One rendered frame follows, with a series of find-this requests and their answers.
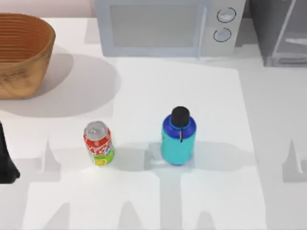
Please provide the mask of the pale microwave oven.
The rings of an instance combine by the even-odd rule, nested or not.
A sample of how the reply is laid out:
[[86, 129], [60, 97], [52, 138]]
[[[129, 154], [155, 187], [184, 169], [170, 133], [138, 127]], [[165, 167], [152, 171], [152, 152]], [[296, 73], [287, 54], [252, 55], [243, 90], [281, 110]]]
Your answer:
[[[204, 0], [207, 7], [206, 24], [201, 47], [201, 57], [224, 57], [233, 53], [238, 30], [246, 0]], [[224, 8], [233, 8], [236, 17], [229, 23], [221, 23], [217, 20], [217, 13]], [[232, 32], [231, 38], [223, 43], [216, 42], [213, 33], [216, 30], [228, 28]]]

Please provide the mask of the brown wicker basket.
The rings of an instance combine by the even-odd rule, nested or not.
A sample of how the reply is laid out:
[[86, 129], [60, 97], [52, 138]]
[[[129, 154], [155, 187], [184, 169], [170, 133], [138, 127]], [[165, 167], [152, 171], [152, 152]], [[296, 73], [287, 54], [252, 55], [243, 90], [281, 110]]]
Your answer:
[[56, 33], [41, 18], [0, 12], [0, 99], [32, 97], [46, 75]]

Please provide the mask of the round microwave knob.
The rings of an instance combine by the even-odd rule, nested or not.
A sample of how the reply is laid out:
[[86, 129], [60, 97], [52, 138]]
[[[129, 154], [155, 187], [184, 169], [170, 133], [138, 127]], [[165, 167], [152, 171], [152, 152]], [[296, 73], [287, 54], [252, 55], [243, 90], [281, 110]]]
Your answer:
[[228, 41], [232, 36], [232, 32], [228, 28], [216, 30], [213, 33], [213, 38], [216, 42], [223, 43]]
[[233, 8], [224, 8], [218, 11], [217, 20], [221, 23], [229, 23], [236, 17], [236, 11]]

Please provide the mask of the teal and blue bottle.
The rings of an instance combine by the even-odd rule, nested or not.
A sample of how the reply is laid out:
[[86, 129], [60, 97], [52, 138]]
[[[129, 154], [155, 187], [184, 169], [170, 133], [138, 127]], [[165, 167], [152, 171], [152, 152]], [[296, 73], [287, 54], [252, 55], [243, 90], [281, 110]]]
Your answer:
[[173, 108], [162, 123], [161, 154], [172, 165], [183, 165], [193, 155], [196, 122], [184, 106]]

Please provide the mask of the microwave oven door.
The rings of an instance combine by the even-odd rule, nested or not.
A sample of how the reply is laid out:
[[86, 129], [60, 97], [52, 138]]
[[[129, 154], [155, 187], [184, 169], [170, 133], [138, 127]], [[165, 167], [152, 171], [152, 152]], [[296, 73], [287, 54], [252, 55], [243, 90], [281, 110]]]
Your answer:
[[196, 57], [204, 0], [94, 0], [107, 57]]

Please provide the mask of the red and green can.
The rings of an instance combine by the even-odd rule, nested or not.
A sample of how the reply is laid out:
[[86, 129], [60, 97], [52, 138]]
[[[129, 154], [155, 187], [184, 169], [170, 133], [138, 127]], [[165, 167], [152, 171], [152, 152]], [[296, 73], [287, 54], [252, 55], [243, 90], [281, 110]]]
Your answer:
[[114, 150], [111, 131], [104, 122], [90, 122], [84, 129], [83, 139], [94, 165], [104, 166], [112, 162]]

